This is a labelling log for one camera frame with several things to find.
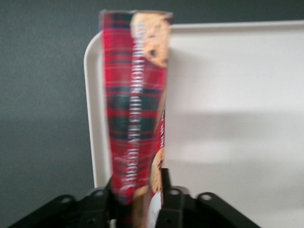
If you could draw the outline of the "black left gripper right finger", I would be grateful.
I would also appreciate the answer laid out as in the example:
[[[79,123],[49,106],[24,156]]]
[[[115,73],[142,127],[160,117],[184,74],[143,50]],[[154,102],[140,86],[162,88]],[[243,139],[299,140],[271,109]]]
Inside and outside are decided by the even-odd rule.
[[[296,177],[278,168],[174,168],[158,228],[294,228]]]

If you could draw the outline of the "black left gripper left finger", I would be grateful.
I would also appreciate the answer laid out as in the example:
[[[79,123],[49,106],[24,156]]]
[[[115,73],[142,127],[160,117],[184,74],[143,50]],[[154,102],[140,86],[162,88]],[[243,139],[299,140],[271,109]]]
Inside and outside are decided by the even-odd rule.
[[[118,203],[114,199],[111,181],[105,187],[91,189],[82,199],[60,195],[10,228],[124,228],[118,218]]]

